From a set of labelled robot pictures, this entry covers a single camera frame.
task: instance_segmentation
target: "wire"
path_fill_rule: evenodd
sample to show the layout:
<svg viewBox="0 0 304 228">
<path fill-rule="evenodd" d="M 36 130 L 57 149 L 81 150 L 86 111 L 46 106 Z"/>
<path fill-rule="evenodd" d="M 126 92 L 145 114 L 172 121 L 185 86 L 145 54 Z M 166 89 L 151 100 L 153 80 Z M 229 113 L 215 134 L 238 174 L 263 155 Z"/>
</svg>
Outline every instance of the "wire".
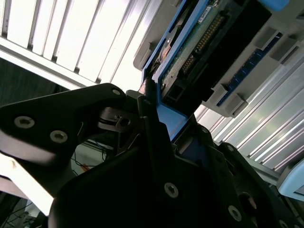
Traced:
<svg viewBox="0 0 304 228">
<path fill-rule="evenodd" d="M 15 219 L 13 219 L 12 221 L 9 221 L 9 218 L 10 218 L 11 215 L 15 215 L 16 212 L 25 209 L 26 207 L 28 207 L 28 206 L 31 205 L 31 204 L 33 204 L 33 202 L 31 202 L 30 204 L 26 205 L 25 207 L 22 207 L 22 208 L 20 208 L 20 209 L 18 209 L 18 210 L 16 210 L 16 211 L 13 211 L 12 213 L 10 213 L 10 214 L 8 215 L 7 219 L 5 220 L 3 227 L 5 227 L 5 225 L 6 225 L 7 223 L 9 224 L 10 222 L 12 222 L 12 221 L 14 221 L 14 220 L 16 220 L 16 219 L 18 218 L 18 217 L 17 217 L 17 218 L 15 218 Z"/>
<path fill-rule="evenodd" d="M 75 173 L 76 174 L 76 176 L 78 176 L 78 173 L 75 171 L 75 170 L 72 170 L 73 171 L 73 173 Z"/>
<path fill-rule="evenodd" d="M 30 204 L 26 205 L 25 207 L 23 207 L 23 208 L 21 208 L 21 209 L 19 209 L 19 210 L 16 210 L 16 211 L 14 211 L 14 212 L 12 212 L 10 215 L 15 214 L 16 212 L 21 211 L 21 210 L 27 208 L 27 207 L 28 207 L 29 205 L 31 205 L 31 204 L 33 204 L 33 203 L 30 203 Z"/>
<path fill-rule="evenodd" d="M 81 164 L 79 161 L 71 158 L 71 160 L 75 161 L 76 165 L 79 165 L 81 167 L 95 167 L 95 165 L 85 165 L 85 164 Z"/>
<path fill-rule="evenodd" d="M 102 158 L 101 158 L 101 162 L 104 162 L 106 160 L 106 153 L 105 153 L 105 147 L 103 147 L 102 145 L 100 145 L 96 140 L 94 140 L 96 145 L 101 149 L 101 153 L 102 153 Z"/>
</svg>

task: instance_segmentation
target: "bolt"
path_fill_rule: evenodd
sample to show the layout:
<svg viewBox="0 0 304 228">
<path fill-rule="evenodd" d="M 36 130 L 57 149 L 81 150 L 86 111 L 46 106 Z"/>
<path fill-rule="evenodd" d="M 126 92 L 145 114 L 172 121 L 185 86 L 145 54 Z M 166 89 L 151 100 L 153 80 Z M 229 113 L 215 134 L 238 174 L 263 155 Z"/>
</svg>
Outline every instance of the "bolt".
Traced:
<svg viewBox="0 0 304 228">
<path fill-rule="evenodd" d="M 230 145 L 228 145 L 228 146 L 227 146 L 227 148 L 228 148 L 228 150 L 230 150 L 231 152 L 233 152 L 233 151 L 234 151 L 233 147 L 232 147 L 232 146 L 230 146 Z"/>
<path fill-rule="evenodd" d="M 282 228 L 288 228 L 287 224 L 283 220 L 279 220 L 279 223 Z"/>
<path fill-rule="evenodd" d="M 202 129 L 202 131 L 203 131 L 204 133 L 208 133 L 208 130 L 207 130 L 206 128 L 201 127 L 201 129 Z"/>
<path fill-rule="evenodd" d="M 176 198 L 178 197 L 179 195 L 179 190 L 177 189 L 177 187 L 168 182 L 168 183 L 165 183 L 165 192 L 167 193 L 168 196 L 170 196 L 171 198 Z"/>
<path fill-rule="evenodd" d="M 67 134 L 60 130 L 52 131 L 49 137 L 56 143 L 64 143 L 67 140 Z"/>
<path fill-rule="evenodd" d="M 230 205 L 228 207 L 228 211 L 229 211 L 230 215 L 232 216 L 232 218 L 234 218 L 234 220 L 236 220 L 238 222 L 242 221 L 242 215 L 235 206 Z"/>
<path fill-rule="evenodd" d="M 19 128 L 28 129 L 35 125 L 35 121 L 28 116 L 19 116 L 14 120 L 14 124 Z"/>
<path fill-rule="evenodd" d="M 115 93 L 116 95 L 120 95 L 120 92 L 117 89 L 112 89 L 112 92 Z"/>
<path fill-rule="evenodd" d="M 145 101 L 145 103 L 147 103 L 148 105 L 150 105 L 150 104 L 151 104 L 151 102 L 150 102 L 150 101 L 148 101 L 147 99 L 145 99 L 144 101 Z"/>
</svg>

